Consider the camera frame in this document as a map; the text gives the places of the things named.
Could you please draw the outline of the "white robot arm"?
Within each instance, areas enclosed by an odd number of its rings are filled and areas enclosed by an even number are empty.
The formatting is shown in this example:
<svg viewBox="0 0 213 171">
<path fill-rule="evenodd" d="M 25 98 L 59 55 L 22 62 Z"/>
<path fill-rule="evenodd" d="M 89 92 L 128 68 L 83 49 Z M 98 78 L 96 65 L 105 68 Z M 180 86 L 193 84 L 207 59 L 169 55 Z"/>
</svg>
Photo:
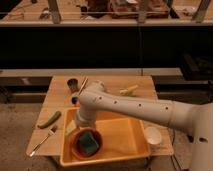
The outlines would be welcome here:
<svg viewBox="0 0 213 171">
<path fill-rule="evenodd" d="M 77 126 L 92 126 L 98 111 L 110 111 L 182 131 L 194 138 L 189 171 L 213 171 L 213 103 L 116 96 L 99 80 L 82 86 L 75 96 L 80 103 Z"/>
</svg>

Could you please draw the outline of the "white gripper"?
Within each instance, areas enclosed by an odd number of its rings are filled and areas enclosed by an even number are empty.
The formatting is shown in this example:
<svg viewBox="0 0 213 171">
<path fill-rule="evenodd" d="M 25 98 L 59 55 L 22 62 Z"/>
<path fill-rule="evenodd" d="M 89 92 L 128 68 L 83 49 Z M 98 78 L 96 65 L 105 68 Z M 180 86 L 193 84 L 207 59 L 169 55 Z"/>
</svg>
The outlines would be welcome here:
<svg viewBox="0 0 213 171">
<path fill-rule="evenodd" d="M 66 127 L 65 135 L 68 136 L 77 127 L 94 127 L 96 122 L 95 112 L 85 112 L 78 110 L 75 115 L 75 121 L 72 120 Z"/>
</svg>

